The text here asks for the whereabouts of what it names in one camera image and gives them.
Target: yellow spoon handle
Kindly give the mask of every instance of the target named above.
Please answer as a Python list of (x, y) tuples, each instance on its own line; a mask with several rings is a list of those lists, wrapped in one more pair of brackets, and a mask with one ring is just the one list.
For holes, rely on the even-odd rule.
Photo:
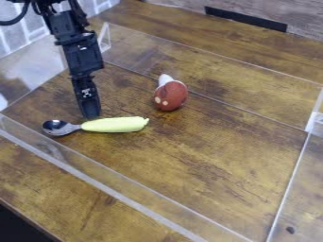
[(88, 121), (80, 128), (94, 132), (134, 132), (148, 124), (149, 119), (142, 117), (112, 117)]

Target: cable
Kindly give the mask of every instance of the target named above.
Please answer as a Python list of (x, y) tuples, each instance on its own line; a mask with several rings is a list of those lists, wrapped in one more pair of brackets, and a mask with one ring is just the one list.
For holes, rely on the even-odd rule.
[(25, 16), (26, 12), (28, 12), (28, 7), (29, 7), (30, 1), (26, 1), (21, 10), (21, 13), (12, 19), (8, 21), (0, 21), (0, 26), (12, 26), (14, 25)]

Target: spoon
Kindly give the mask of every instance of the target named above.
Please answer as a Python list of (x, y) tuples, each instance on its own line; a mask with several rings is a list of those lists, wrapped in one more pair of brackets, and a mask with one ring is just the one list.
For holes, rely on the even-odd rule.
[(62, 136), (77, 130), (94, 132), (134, 132), (140, 131), (148, 122), (149, 119), (142, 117), (104, 118), (84, 122), (81, 125), (73, 125), (61, 120), (50, 120), (44, 122), (42, 130), (53, 136)]

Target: wooden table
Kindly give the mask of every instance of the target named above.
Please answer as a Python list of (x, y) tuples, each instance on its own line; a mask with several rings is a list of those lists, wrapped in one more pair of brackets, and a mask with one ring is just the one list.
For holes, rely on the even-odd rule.
[[(92, 19), (94, 28), (105, 20), (181, 45), (162, 42), (153, 52), (153, 38), (140, 33), (128, 38), (120, 27), (112, 27), (117, 45), (106, 58), (128, 66), (144, 49), (161, 61), (145, 69), (144, 76), (112, 64), (97, 73), (102, 113), (145, 116), (149, 125), (138, 133), (78, 132), (57, 141), (241, 236), (265, 241), (307, 138), (303, 128), (321, 86), (323, 45), (130, 0)], [(130, 43), (132, 54), (118, 58)], [(144, 70), (140, 64), (133, 68), (138, 73)], [(168, 70), (177, 70), (190, 97), (178, 111), (158, 112), (150, 94), (154, 78)], [(78, 123), (81, 115), (66, 79), (66, 72), (57, 75), (4, 115), (37, 132), (41, 122), (52, 117)], [(6, 159), (0, 164), (5, 178), (0, 198), (62, 240), (184, 240), (21, 148), (1, 143)], [(299, 238), (297, 234), (291, 237), (285, 227), (296, 221), (292, 206), (303, 205), (296, 200), (289, 205), (291, 214), (279, 223), (280, 241)]]

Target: white tile wall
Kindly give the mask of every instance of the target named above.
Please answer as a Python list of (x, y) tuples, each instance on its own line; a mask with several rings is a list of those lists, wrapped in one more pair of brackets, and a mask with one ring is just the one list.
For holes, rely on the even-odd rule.
[[(82, 10), (88, 17), (98, 14), (102, 10), (109, 9), (118, 4), (120, 0), (78, 0)], [(66, 9), (66, 2), (61, 6), (56, 6), (57, 10)], [(21, 10), (20, 4), (13, 4), (9, 1), (1, 1), (0, 18), (1, 20), (12, 19)], [(25, 18), (14, 26), (0, 26), (0, 58), (5, 57), (44, 37), (48, 34), (46, 26), (40, 16), (34, 15), (32, 8), (29, 8)]]

